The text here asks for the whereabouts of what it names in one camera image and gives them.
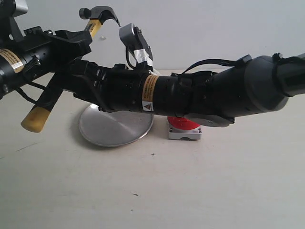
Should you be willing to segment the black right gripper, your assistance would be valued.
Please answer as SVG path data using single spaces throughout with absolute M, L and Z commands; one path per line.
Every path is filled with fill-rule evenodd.
M 97 105 L 104 112 L 114 112 L 103 95 L 106 68 L 94 62 L 76 59 L 63 72 L 61 88 L 74 97 Z

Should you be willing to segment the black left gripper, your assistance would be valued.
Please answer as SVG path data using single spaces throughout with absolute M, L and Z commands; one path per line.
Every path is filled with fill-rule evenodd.
M 55 73 L 91 52 L 92 36 L 88 31 L 58 30 L 53 33 L 37 26 L 24 32 L 22 51 L 27 63 L 23 73 L 29 79 Z

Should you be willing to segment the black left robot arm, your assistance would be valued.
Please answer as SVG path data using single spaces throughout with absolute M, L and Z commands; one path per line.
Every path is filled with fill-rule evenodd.
M 18 91 L 37 78 L 65 69 L 90 52 L 88 31 L 43 30 L 35 26 L 21 31 L 16 17 L 28 12 L 24 0 L 0 2 L 0 95 Z

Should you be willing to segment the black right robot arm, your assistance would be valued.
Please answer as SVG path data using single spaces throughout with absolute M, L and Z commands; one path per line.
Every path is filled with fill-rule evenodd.
M 305 57 L 245 56 L 219 73 L 170 76 L 78 61 L 66 74 L 63 89 L 104 112 L 147 113 L 227 127 L 237 117 L 281 110 L 289 98 L 303 94 Z

